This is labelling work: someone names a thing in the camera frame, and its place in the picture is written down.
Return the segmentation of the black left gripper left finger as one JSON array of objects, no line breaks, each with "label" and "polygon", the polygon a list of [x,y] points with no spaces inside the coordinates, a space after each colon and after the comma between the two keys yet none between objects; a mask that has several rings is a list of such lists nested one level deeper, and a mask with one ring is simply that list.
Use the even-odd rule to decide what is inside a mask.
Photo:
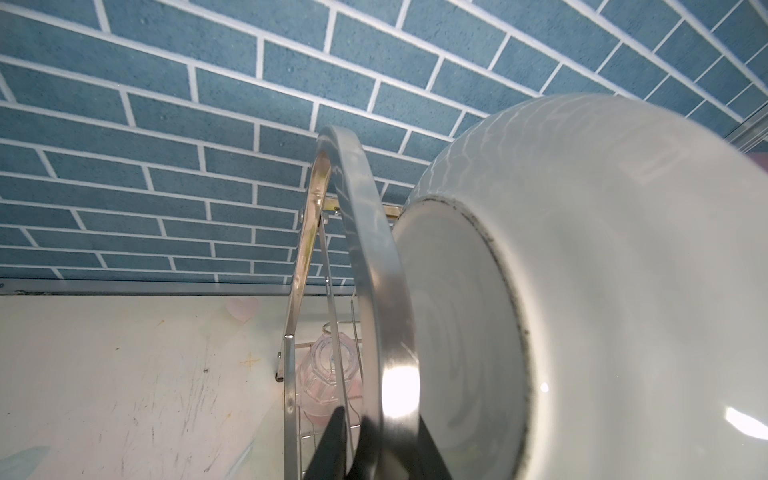
[{"label": "black left gripper left finger", "polygon": [[344,407],[337,407],[304,475],[305,480],[344,480],[346,475],[347,422]]}]

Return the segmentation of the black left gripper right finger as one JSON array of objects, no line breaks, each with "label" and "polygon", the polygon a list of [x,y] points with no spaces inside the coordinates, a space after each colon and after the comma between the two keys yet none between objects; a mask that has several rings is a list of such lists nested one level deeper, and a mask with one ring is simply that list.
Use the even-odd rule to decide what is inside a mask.
[{"label": "black left gripper right finger", "polygon": [[422,417],[419,417],[416,445],[416,479],[451,479],[451,474]]}]

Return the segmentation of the white patterned large bowl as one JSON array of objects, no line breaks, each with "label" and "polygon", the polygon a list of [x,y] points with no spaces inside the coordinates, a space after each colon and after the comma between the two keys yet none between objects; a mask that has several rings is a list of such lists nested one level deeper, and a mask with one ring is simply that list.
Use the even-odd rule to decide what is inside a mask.
[{"label": "white patterned large bowl", "polygon": [[707,128],[522,103],[437,156],[393,234],[449,477],[766,477],[767,173]]}]

